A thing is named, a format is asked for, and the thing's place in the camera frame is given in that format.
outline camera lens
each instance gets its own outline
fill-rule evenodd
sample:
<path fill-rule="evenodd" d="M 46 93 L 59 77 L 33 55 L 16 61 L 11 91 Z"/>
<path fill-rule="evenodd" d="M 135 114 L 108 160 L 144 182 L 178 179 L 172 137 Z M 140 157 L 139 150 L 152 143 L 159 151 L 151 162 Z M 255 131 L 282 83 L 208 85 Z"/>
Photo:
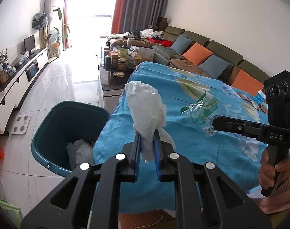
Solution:
<path fill-rule="evenodd" d="M 280 88 L 278 84 L 274 84 L 272 86 L 272 92 L 273 92 L 274 97 L 278 97 L 280 95 Z"/>
<path fill-rule="evenodd" d="M 266 95 L 267 95 L 267 97 L 271 96 L 271 89 L 270 88 L 266 89 Z"/>
<path fill-rule="evenodd" d="M 288 84 L 287 82 L 283 82 L 282 83 L 282 91 L 284 94 L 286 94 L 288 92 Z"/>

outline trash can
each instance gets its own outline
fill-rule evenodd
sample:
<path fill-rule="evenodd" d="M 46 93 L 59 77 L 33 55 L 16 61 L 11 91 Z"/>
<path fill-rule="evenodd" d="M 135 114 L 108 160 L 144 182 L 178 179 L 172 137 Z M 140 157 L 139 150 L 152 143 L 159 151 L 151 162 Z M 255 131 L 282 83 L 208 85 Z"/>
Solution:
<path fill-rule="evenodd" d="M 66 145 L 83 139 L 89 144 L 97 140 L 110 117 L 109 112 L 91 104 L 64 101 L 48 113 L 31 144 L 34 158 L 45 168 L 62 177 L 72 169 Z"/>

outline tall cabinet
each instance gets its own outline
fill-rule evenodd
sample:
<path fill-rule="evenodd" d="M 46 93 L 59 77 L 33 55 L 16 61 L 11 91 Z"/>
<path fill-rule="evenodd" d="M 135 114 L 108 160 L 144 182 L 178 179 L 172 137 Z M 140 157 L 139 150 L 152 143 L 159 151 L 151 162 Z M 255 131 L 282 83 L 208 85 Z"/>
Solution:
<path fill-rule="evenodd" d="M 48 15 L 48 34 L 53 35 L 56 39 L 57 39 L 57 31 L 55 28 L 59 28 L 60 35 L 63 37 L 61 27 L 63 23 L 63 18 L 61 19 L 61 21 L 59 21 L 58 8 L 60 8 L 61 12 L 63 13 L 64 0 L 45 0 L 44 13 Z M 56 41 L 53 37 L 51 37 L 49 40 L 51 55 L 56 53 L 55 49 L 51 46 L 54 43 L 56 43 Z"/>

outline curtain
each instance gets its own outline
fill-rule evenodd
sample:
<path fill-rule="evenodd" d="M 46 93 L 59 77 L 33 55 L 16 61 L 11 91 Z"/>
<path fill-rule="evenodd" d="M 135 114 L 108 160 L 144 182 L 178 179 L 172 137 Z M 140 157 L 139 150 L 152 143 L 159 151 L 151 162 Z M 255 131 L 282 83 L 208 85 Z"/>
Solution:
<path fill-rule="evenodd" d="M 125 0 L 116 0 L 112 19 L 111 34 L 119 33 Z"/>
<path fill-rule="evenodd" d="M 64 0 L 64 9 L 63 9 L 63 12 L 62 12 L 62 14 L 63 14 L 63 24 L 67 24 L 68 23 L 67 6 L 68 6 L 68 0 Z M 64 37 L 64 34 L 67 34 L 67 33 L 68 33 L 67 28 L 63 27 L 63 31 L 62 31 L 63 50 L 69 48 L 69 40 Z"/>
<path fill-rule="evenodd" d="M 119 33 L 142 31 L 164 17 L 168 0 L 125 0 Z"/>

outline white drawer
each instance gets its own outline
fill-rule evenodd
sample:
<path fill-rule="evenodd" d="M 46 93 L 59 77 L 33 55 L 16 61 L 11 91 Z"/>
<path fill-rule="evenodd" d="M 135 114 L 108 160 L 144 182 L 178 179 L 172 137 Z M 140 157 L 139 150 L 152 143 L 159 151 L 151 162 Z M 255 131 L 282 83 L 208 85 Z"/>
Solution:
<path fill-rule="evenodd" d="M 37 57 L 38 67 L 39 70 L 42 69 L 42 67 L 46 64 L 48 61 L 48 52 L 44 51 L 39 57 Z"/>
<path fill-rule="evenodd" d="M 15 106 L 15 98 L 11 90 L 9 90 L 0 105 L 0 126 L 4 130 L 14 106 Z"/>
<path fill-rule="evenodd" d="M 23 74 L 18 77 L 16 82 L 10 88 L 15 98 L 16 105 L 19 105 L 19 102 L 21 101 L 25 93 L 25 88 L 27 85 L 28 85 L 28 79 L 27 79 L 26 72 L 24 71 Z"/>

